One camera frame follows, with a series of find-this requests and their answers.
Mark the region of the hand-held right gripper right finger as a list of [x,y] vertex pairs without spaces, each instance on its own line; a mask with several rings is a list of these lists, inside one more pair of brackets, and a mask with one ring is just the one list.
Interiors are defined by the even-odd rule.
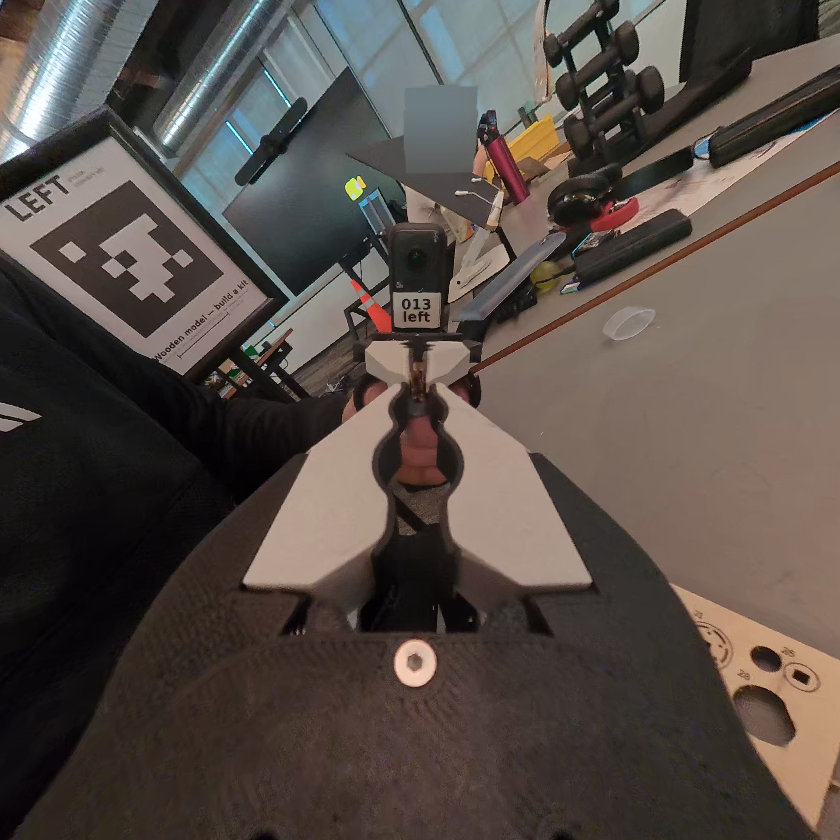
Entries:
[[457,593],[488,616],[505,601],[590,590],[592,574],[532,454],[442,383],[430,387],[428,406]]

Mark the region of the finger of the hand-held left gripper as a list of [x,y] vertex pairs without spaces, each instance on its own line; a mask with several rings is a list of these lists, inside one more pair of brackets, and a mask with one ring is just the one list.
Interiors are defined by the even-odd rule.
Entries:
[[364,350],[368,375],[385,384],[410,384],[413,350],[410,343],[370,343]]
[[452,385],[469,373],[471,348],[465,343],[427,343],[425,384]]

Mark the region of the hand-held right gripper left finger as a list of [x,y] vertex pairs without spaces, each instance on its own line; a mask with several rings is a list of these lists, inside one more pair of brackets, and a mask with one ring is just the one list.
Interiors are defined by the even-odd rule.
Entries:
[[322,603],[355,628],[375,594],[375,555],[396,528],[391,483],[409,394],[390,385],[306,453],[245,573],[246,592]]

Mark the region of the wooden parts sheet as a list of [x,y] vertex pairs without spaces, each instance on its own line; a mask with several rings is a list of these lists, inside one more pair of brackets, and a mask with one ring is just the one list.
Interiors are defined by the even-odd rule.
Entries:
[[838,792],[839,663],[674,585],[715,661],[753,747],[783,793],[817,828]]

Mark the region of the person's left forearm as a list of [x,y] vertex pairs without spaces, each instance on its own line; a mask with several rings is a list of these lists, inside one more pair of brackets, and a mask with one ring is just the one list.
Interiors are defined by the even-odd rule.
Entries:
[[348,403],[344,394],[293,404],[253,397],[225,401],[195,388],[171,433],[241,502],[336,430]]

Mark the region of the person's left hand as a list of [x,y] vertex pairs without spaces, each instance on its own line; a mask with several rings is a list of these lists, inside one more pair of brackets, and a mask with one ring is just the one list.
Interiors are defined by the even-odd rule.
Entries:
[[[365,385],[363,404],[372,403],[387,390],[387,385],[376,379],[360,381]],[[449,386],[450,390],[466,402],[470,400],[469,376],[462,377]],[[357,414],[354,395],[346,403],[341,423],[346,424]],[[438,437],[426,416],[409,420],[401,437],[402,463],[395,474],[395,480],[407,487],[440,487],[446,477],[437,468]]]

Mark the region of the orange traffic cone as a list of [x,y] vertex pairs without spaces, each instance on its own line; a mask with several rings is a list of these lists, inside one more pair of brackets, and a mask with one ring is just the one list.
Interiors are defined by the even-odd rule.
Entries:
[[378,333],[391,333],[392,318],[388,311],[374,299],[373,294],[360,280],[351,279],[350,283],[358,300],[344,310],[344,317],[353,339],[360,340],[359,327],[355,323],[354,317],[371,320]]

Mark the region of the blue grey plastic lid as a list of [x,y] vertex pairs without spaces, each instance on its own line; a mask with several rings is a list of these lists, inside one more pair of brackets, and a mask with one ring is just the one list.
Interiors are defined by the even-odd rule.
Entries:
[[556,231],[532,243],[489,280],[478,294],[452,314],[451,321],[461,323],[487,320],[530,277],[537,265],[548,259],[566,239],[566,233]]

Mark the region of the black flat board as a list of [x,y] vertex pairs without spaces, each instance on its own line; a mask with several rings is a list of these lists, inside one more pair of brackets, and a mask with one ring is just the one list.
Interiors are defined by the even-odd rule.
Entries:
[[402,136],[348,150],[354,161],[391,177],[472,224],[494,231],[501,220],[503,192],[471,171],[409,172]]

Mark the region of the black monitor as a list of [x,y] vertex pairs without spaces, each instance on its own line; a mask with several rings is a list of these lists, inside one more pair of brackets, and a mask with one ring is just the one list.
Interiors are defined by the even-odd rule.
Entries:
[[224,218],[294,297],[373,234],[349,182],[364,182],[362,196],[378,192],[386,205],[405,204],[398,182],[349,156],[388,138],[346,68],[309,109],[286,152],[225,208]]

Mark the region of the yellow box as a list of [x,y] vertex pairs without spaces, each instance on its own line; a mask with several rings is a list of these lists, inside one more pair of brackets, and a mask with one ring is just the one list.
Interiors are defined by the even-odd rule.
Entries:
[[534,122],[508,142],[509,150],[517,163],[527,159],[544,161],[554,154],[560,145],[553,116],[550,114]]

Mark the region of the red coiled band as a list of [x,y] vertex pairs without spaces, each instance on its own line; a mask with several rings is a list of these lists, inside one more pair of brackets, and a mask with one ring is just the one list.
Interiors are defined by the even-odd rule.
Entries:
[[638,213],[639,205],[636,196],[626,200],[609,202],[604,205],[601,214],[590,222],[593,233],[615,230],[628,224]]

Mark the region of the black long pouch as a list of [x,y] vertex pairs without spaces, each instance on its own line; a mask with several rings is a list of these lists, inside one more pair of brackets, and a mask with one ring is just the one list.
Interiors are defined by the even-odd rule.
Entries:
[[678,209],[669,209],[646,222],[574,257],[572,285],[588,287],[641,259],[687,238],[692,233],[692,223]]
[[714,132],[708,161],[719,169],[839,107],[839,66]]

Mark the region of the black dumbbell rack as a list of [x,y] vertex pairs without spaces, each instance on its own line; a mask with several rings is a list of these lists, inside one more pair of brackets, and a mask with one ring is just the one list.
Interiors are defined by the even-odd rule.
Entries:
[[546,70],[564,67],[553,92],[566,111],[563,135],[575,174],[629,161],[652,139],[651,119],[665,104],[653,66],[632,69],[639,54],[634,23],[614,27],[618,1],[594,1],[560,34],[546,28],[550,2],[537,17],[537,55]]

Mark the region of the framed marker sign board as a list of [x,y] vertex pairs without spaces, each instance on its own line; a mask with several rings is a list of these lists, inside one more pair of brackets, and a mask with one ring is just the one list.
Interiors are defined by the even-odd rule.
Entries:
[[199,380],[289,298],[110,108],[1,167],[2,254]]

